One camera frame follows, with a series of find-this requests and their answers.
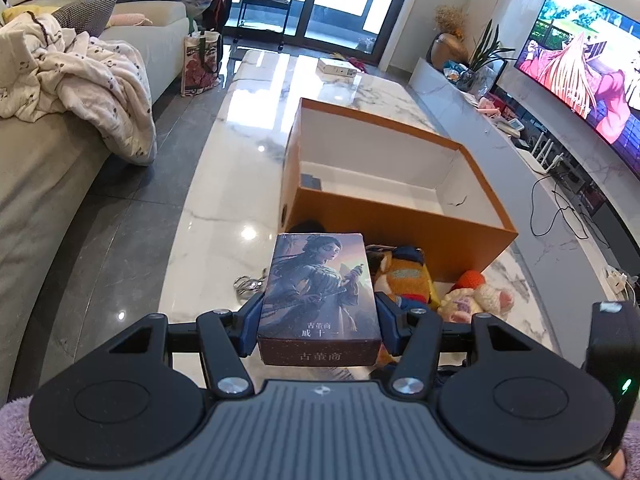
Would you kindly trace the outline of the orange fox plush keychain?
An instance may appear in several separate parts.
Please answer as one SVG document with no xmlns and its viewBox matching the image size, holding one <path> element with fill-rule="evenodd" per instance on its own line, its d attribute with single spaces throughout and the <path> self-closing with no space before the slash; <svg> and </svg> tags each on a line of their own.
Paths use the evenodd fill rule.
<svg viewBox="0 0 640 480">
<path fill-rule="evenodd" d="M 440 307 L 421 248 L 369 245 L 366 252 L 376 292 L 384 292 L 404 311 L 414 308 L 436 311 Z"/>
</svg>

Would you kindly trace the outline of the cream crochet bunny doll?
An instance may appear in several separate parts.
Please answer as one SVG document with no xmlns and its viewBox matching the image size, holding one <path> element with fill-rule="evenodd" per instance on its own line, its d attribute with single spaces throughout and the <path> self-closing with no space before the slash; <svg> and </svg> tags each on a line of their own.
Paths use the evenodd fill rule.
<svg viewBox="0 0 640 480">
<path fill-rule="evenodd" d="M 440 300 L 438 315 L 448 323 L 470 324 L 476 314 L 505 318 L 514 305 L 512 292 L 488 284 L 478 271 L 465 271 Z"/>
</svg>

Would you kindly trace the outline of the illustrated card box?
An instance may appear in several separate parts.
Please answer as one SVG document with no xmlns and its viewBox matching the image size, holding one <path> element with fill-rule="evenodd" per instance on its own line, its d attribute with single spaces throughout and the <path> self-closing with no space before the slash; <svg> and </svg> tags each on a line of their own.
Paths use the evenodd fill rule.
<svg viewBox="0 0 640 480">
<path fill-rule="evenodd" d="M 359 233 L 282 233 L 271 260 L 257 331 L 274 366 L 371 366 L 381 333 Z"/>
</svg>

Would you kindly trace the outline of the orange cardboard box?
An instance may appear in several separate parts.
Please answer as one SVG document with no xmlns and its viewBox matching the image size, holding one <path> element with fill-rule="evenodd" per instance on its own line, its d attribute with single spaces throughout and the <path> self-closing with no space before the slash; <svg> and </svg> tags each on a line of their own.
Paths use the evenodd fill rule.
<svg viewBox="0 0 640 480">
<path fill-rule="evenodd" d="M 300 186 L 320 178 L 322 190 Z M 316 222 L 369 245 L 416 246 L 436 282 L 483 271 L 518 236 L 466 147 L 375 114 L 300 99 L 286 144 L 278 229 Z"/>
</svg>

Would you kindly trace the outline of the white wifi router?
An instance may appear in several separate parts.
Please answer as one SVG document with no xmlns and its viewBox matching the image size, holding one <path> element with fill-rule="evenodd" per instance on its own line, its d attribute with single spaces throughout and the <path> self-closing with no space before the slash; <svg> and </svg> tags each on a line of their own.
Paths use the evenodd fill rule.
<svg viewBox="0 0 640 480">
<path fill-rule="evenodd" d="M 529 167 L 536 174 L 544 176 L 550 170 L 559 166 L 565 154 L 564 145 L 555 136 L 548 132 L 541 132 L 533 142 L 532 150 L 530 151 L 532 161 L 529 163 Z"/>
</svg>

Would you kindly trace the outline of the beige sofa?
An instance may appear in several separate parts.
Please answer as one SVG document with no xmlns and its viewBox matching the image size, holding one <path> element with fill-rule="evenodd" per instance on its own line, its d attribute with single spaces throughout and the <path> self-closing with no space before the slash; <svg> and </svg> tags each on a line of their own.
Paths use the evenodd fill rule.
<svg viewBox="0 0 640 480">
<path fill-rule="evenodd" d="M 179 76 L 189 21 L 180 2 L 148 1 L 152 23 L 111 26 L 99 38 L 142 56 L 152 105 Z M 1 395 L 6 398 L 32 308 L 77 209 L 109 154 L 71 112 L 36 122 L 1 117 Z"/>
</svg>

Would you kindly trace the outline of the white flat box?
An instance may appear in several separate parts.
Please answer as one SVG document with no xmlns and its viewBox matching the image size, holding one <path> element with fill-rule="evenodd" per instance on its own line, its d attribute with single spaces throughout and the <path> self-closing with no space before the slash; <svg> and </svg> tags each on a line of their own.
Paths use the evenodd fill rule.
<svg viewBox="0 0 640 480">
<path fill-rule="evenodd" d="M 337 58 L 319 58 L 317 67 L 321 73 L 331 76 L 355 77 L 359 74 L 358 68 L 351 62 Z"/>
</svg>

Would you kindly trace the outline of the green potted plant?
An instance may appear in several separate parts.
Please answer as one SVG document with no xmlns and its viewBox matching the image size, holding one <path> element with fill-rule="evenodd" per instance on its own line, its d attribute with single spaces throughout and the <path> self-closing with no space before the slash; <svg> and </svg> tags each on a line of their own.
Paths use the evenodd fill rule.
<svg viewBox="0 0 640 480">
<path fill-rule="evenodd" d="M 473 72 L 471 93 L 477 99 L 494 88 L 506 64 L 514 61 L 515 49 L 506 47 L 500 40 L 500 27 L 489 21 L 477 41 L 470 59 Z"/>
</svg>

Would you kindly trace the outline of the floral tote bag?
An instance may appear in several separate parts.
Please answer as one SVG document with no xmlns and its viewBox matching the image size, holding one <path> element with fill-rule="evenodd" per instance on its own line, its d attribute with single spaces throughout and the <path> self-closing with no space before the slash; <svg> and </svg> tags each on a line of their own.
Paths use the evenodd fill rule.
<svg viewBox="0 0 640 480">
<path fill-rule="evenodd" d="M 216 30 L 192 32 L 183 40 L 181 95 L 198 96 L 219 82 L 224 40 Z"/>
</svg>

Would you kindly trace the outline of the brown vase dried flowers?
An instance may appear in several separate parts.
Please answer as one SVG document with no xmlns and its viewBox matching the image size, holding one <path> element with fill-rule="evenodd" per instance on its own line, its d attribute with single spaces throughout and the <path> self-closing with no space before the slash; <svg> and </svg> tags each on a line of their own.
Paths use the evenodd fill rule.
<svg viewBox="0 0 640 480">
<path fill-rule="evenodd" d="M 436 70 L 443 70 L 448 61 L 466 64 L 469 50 L 465 47 L 466 13 L 461 6 L 445 6 L 435 9 L 437 36 L 431 46 L 430 60 Z"/>
</svg>

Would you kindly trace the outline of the large curved television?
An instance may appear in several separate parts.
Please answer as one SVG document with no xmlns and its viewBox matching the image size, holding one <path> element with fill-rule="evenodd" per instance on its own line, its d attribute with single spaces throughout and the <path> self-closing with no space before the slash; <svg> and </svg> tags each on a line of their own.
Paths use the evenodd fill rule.
<svg viewBox="0 0 640 480">
<path fill-rule="evenodd" d="M 639 172 L 639 23 L 592 0 L 544 0 L 515 68 Z"/>
</svg>

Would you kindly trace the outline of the patterned white blanket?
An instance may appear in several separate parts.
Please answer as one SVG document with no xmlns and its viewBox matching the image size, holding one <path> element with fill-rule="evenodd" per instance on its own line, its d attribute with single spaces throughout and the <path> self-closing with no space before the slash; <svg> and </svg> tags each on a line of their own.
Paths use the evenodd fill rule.
<svg viewBox="0 0 640 480">
<path fill-rule="evenodd" d="M 156 156 L 152 92 L 139 51 L 28 11 L 1 27 L 1 117 L 36 122 L 71 112 L 127 162 Z"/>
</svg>

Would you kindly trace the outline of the grey checkered pillow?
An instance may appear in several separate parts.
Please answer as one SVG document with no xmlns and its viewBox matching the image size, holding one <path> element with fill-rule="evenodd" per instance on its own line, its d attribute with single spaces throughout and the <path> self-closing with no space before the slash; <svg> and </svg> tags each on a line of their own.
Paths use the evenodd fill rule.
<svg viewBox="0 0 640 480">
<path fill-rule="evenodd" d="M 88 32 L 90 37 L 99 37 L 106 29 L 118 0 L 81 0 L 67 3 L 52 15 L 62 28 L 75 32 Z"/>
</svg>

